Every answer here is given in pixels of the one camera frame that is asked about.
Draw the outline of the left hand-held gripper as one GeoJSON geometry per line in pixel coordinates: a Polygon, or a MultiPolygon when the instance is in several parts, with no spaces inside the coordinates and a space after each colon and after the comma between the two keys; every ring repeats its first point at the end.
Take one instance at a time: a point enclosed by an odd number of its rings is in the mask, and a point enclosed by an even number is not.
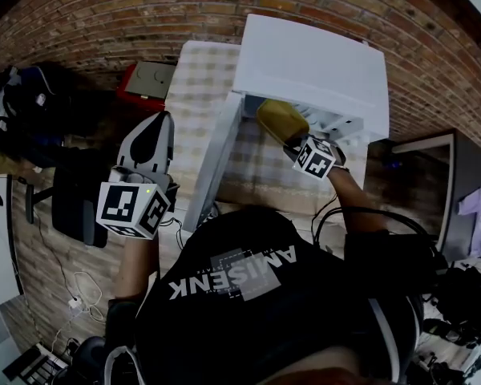
{"type": "Polygon", "coordinates": [[[171,114],[161,111],[123,139],[119,166],[113,167],[109,181],[100,186],[98,224],[124,237],[155,237],[166,212],[174,210],[179,188],[165,174],[173,160],[174,128],[171,114]]]}

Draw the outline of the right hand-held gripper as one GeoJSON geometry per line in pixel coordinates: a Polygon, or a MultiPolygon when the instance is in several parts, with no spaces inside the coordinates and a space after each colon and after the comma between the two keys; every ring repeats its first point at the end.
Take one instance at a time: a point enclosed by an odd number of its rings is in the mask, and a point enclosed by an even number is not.
{"type": "Polygon", "coordinates": [[[315,136],[301,142],[284,143],[284,153],[295,160],[293,169],[317,180],[324,180],[332,168],[346,169],[346,156],[335,144],[315,136]]]}

